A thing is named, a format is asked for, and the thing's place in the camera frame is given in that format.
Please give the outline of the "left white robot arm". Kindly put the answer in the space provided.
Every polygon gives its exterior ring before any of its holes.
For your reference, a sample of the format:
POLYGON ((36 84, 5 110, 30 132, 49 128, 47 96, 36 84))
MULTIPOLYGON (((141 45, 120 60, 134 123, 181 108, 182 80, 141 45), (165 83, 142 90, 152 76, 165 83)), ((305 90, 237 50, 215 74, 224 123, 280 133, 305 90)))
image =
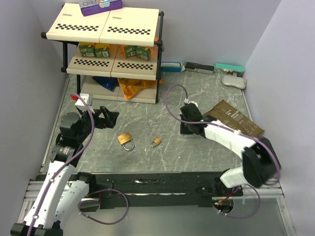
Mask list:
POLYGON ((87 147, 83 142, 92 139, 96 128, 114 128, 118 116, 119 112, 104 106, 94 112, 77 110, 62 116, 44 183, 23 222, 13 224, 12 236, 63 235, 63 223, 72 208, 82 198, 93 197, 97 192, 95 175, 78 173, 70 190, 63 193, 87 147))

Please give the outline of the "small brass padlock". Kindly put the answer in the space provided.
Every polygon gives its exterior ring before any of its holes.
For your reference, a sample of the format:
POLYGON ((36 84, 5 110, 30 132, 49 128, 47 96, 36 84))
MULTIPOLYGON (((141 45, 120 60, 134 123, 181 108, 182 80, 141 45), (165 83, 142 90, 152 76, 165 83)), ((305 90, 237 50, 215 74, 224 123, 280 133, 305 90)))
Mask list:
POLYGON ((159 137, 155 137, 151 143, 151 147, 155 148, 157 147, 158 145, 160 145, 162 142, 161 138, 159 137))

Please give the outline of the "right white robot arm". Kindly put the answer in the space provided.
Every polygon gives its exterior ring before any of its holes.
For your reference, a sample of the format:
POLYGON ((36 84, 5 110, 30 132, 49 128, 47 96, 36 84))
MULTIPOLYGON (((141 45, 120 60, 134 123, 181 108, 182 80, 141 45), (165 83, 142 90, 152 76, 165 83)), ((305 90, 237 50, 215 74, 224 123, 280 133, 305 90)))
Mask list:
POLYGON ((255 138, 224 125, 213 116, 203 116, 193 103, 180 108, 181 134, 200 135, 215 141, 235 153, 242 166, 223 171, 215 190, 226 196, 232 188, 249 184, 259 188, 269 179, 279 177, 281 165, 267 138, 255 138))

